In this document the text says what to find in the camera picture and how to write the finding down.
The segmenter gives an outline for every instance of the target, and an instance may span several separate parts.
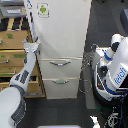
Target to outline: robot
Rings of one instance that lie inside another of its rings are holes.
[[[0,127],[16,128],[25,114],[26,106],[23,94],[27,90],[28,82],[33,71],[40,40],[35,43],[27,43],[24,39],[24,49],[27,56],[24,59],[24,68],[10,80],[10,87],[0,92]]]
[[[123,10],[120,20],[128,34],[128,13]],[[128,92],[128,37],[114,34],[111,46],[96,48],[93,58],[93,91],[102,104],[115,106]]]

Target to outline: sticker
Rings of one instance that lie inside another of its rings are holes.
[[[1,58],[6,58],[6,56],[5,55],[1,55]]]
[[[13,68],[8,68],[9,70],[12,70]]]
[[[32,8],[32,4],[31,4],[30,0],[27,0],[27,7],[28,7],[28,9]]]
[[[37,4],[37,10],[39,17],[49,17],[49,6],[48,4]]]
[[[14,58],[25,58],[26,54],[13,54]]]
[[[13,39],[13,35],[12,34],[7,34],[9,39]]]

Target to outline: label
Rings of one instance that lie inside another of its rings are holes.
[[[1,58],[6,58],[6,56],[5,56],[5,55],[1,55],[0,57],[1,57]]]
[[[13,54],[14,58],[25,58],[26,54]]]
[[[120,64],[113,76],[113,81],[117,87],[121,86],[127,74],[128,71]]]
[[[8,68],[9,70],[12,70],[13,68]]]
[[[20,9],[7,10],[8,14],[20,14]]]
[[[7,34],[9,39],[13,39],[13,35],[12,34]]]

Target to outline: refrigerator door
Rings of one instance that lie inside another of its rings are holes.
[[[91,0],[24,0],[24,3],[31,31],[41,40],[39,59],[83,56]]]

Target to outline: drawer handle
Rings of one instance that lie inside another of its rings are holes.
[[[69,82],[69,80],[53,80],[52,82],[56,84],[66,84],[67,82]]]
[[[57,63],[57,62],[55,62],[55,61],[50,61],[50,63],[51,63],[51,64],[54,64],[54,65],[57,65],[57,66],[64,66],[64,65],[66,65],[66,64],[71,63],[71,61],[65,61],[65,62],[63,62],[63,63]]]
[[[0,62],[0,64],[5,64],[5,63],[8,63],[8,62],[9,62],[9,59],[7,59],[7,61]]]
[[[14,71],[14,72],[8,72],[8,73],[0,73],[0,75],[15,75],[16,74],[16,72]]]

